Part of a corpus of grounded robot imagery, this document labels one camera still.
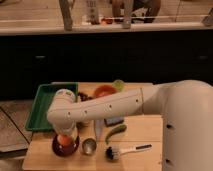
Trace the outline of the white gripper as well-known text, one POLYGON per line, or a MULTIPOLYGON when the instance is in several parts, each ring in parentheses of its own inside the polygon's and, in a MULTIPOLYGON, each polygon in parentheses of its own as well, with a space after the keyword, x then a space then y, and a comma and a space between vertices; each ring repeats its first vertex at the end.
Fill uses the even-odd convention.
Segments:
POLYGON ((68 128, 60 128, 58 133, 61 135, 66 135, 72 138, 76 138, 78 136, 78 129, 76 127, 76 123, 73 122, 68 128))

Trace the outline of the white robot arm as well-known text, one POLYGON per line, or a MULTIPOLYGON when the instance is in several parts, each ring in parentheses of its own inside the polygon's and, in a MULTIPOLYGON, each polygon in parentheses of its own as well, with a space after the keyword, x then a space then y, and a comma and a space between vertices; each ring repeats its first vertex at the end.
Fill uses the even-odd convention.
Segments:
POLYGON ((163 119, 162 171, 213 171, 213 86, 183 80, 122 91, 75 103, 58 91, 47 120, 63 133, 71 123, 116 116, 160 114, 163 119))

